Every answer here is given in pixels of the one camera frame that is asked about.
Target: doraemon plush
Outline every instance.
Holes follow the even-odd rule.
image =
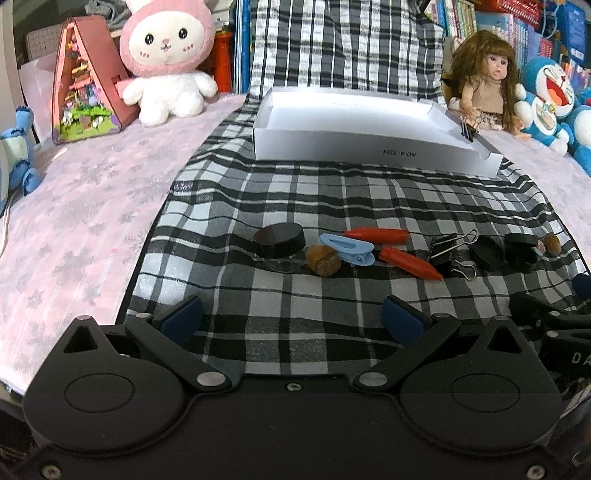
[[[565,155],[574,141],[566,119],[577,105],[574,90],[564,70],[554,60],[536,57],[521,72],[515,113],[524,123],[521,130],[556,153]]]
[[[567,117],[566,122],[574,133],[570,152],[587,175],[591,176],[591,106],[578,106]]]
[[[579,94],[579,103],[581,105],[591,106],[591,87],[584,88]]]
[[[0,255],[6,244],[9,195],[18,188],[23,195],[28,195],[41,183],[41,176],[33,167],[33,144],[28,137],[33,125],[33,112],[28,107],[20,106],[16,117],[16,126],[0,135]]]

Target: pink bedsheet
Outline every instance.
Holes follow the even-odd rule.
[[[591,177],[573,157],[558,155],[536,140],[519,141],[507,132],[483,135],[544,192],[591,267]]]
[[[243,101],[222,96],[195,118],[40,153],[45,178],[15,201],[0,257],[0,381],[23,394],[74,317],[114,323],[176,174]]]

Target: plush toy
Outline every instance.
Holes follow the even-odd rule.
[[[591,176],[591,106],[579,105],[567,117],[574,141],[569,148],[573,158]]]
[[[29,139],[29,129],[33,125],[33,112],[30,108],[17,108],[17,121],[0,135],[0,218],[2,218],[2,238],[0,255],[4,252],[7,240],[8,213],[12,195],[20,188],[28,195],[41,183],[39,172],[33,167],[33,144]]]
[[[126,0],[131,18],[119,40],[124,65],[137,75],[123,91],[127,105],[139,104],[145,127],[169,115],[196,116],[216,82],[196,71],[213,48],[215,25],[203,0]]]
[[[536,57],[521,72],[517,85],[515,112],[524,124],[523,132],[565,155],[573,143],[573,132],[566,119],[576,103],[573,88],[564,70],[554,60]]]
[[[591,106],[591,87],[584,88],[579,94],[578,100],[581,105]]]
[[[476,129],[507,130],[521,138],[523,126],[515,115],[517,67],[515,51],[492,32],[481,30],[468,37],[453,53],[446,83],[449,102]]]

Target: blue gripper pad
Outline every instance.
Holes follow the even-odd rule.
[[[413,343],[432,324],[430,317],[394,295],[382,303],[382,325],[402,346]]]
[[[174,306],[163,314],[160,323],[160,333],[174,343],[184,345],[199,329],[203,321],[203,303],[197,296]]]
[[[573,278],[573,290],[584,299],[591,299],[591,275],[580,273]]]

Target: black and white checkered fabric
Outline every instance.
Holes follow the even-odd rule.
[[[259,0],[252,86],[174,181],[138,264],[127,315],[158,314],[192,294],[206,317],[189,348],[225,371],[356,373],[396,348],[380,324],[395,294],[427,315],[465,322],[508,314],[508,296],[533,294],[578,308],[569,279],[585,270],[537,186],[505,161],[495,179],[344,164],[256,163],[252,126],[273,85],[321,85],[443,101],[441,29],[407,0]],[[476,228],[500,242],[510,232],[555,232],[558,258],[527,275],[503,270],[422,281],[386,265],[345,265],[333,278],[255,266],[253,234],[278,222],[303,225],[309,244],[356,227],[408,229],[407,250],[425,259],[432,239]],[[465,247],[458,253],[468,261]]]

